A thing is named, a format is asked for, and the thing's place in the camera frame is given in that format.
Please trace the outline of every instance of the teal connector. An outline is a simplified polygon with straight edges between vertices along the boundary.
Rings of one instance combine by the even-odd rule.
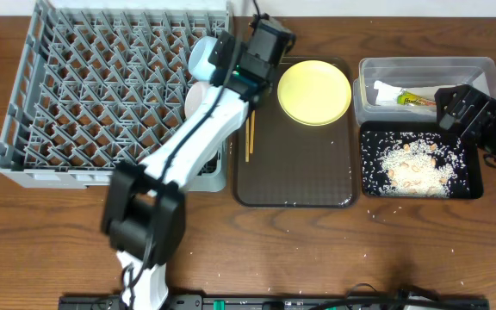
[[[224,301],[214,301],[214,310],[225,310]]]

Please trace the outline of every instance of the black tray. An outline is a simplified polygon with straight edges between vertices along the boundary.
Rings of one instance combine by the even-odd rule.
[[[443,144],[447,146],[456,146],[458,142],[458,137],[452,133],[446,133],[443,129],[441,129],[435,123],[423,123],[423,122],[401,122],[401,121],[366,121],[361,125],[360,133],[359,133],[359,142],[360,142],[360,153],[361,153],[361,166],[362,169],[362,178],[361,178],[361,186],[363,189],[363,193],[368,196],[380,196],[380,197],[388,197],[386,195],[380,195],[373,187],[369,186],[369,171],[371,169],[371,165],[378,164],[378,158],[374,154],[369,154],[368,152],[361,152],[362,148],[365,149],[374,149],[377,148],[383,149],[385,146],[390,146],[393,143],[387,144],[386,142],[381,142],[383,137],[378,135],[378,137],[374,137],[372,134],[367,135],[365,139],[363,138],[363,134],[367,132],[375,132],[375,133],[401,133],[401,132],[409,132],[409,133],[439,133],[441,134],[441,138],[434,140],[434,142],[438,144]],[[416,138],[409,137],[396,137],[397,139],[402,140],[401,143],[410,143],[413,142]],[[480,160],[478,156],[478,149],[476,146],[471,146],[468,144],[464,144],[461,142],[460,146],[452,147],[454,152],[463,152],[463,162],[466,165],[463,168],[456,169],[455,173],[457,174],[457,179],[459,182],[451,184],[449,186],[451,190],[451,194],[449,198],[460,198],[460,199],[477,199],[483,195],[483,182],[481,180],[481,170],[480,170]],[[437,164],[443,165],[444,160],[442,158],[437,158]],[[389,178],[385,173],[374,173],[374,180],[377,181],[378,186],[382,186],[386,183],[389,183]],[[465,180],[467,185],[462,185],[461,181]]]
[[[284,58],[275,88],[256,110],[254,153],[245,162],[245,127],[234,144],[233,194],[248,207],[347,208],[359,195],[357,135],[353,108],[337,121],[307,126],[281,108],[276,86],[292,65],[322,60],[350,80],[349,67],[337,58]]]

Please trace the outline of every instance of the wood grain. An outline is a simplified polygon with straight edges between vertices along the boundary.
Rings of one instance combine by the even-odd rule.
[[[343,57],[355,76],[366,57],[496,63],[496,19],[282,21],[298,35],[293,55]],[[28,23],[0,17],[0,128]],[[283,210],[243,208],[230,188],[189,194],[168,283],[228,295],[342,295],[359,282],[382,291],[411,283],[485,295],[496,309],[496,171],[481,168],[485,194],[476,201],[363,196],[344,211]],[[98,231],[106,190],[23,189],[0,175],[0,309],[54,309],[62,294],[120,288],[120,266]]]

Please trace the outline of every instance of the gray dish rack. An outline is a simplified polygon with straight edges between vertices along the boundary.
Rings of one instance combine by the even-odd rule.
[[[23,187],[107,185],[184,122],[194,44],[228,11],[57,10],[38,1],[0,137],[0,172]],[[226,185],[226,142],[190,186]]]

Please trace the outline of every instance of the brown tray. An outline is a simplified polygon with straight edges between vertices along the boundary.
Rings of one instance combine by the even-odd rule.
[[[359,160],[352,105],[339,120],[306,126],[282,110],[276,86],[292,65],[322,60],[350,80],[342,59],[287,57],[279,65],[275,88],[256,111],[254,153],[245,162],[245,127],[234,144],[233,194],[247,207],[347,208],[359,196]]]

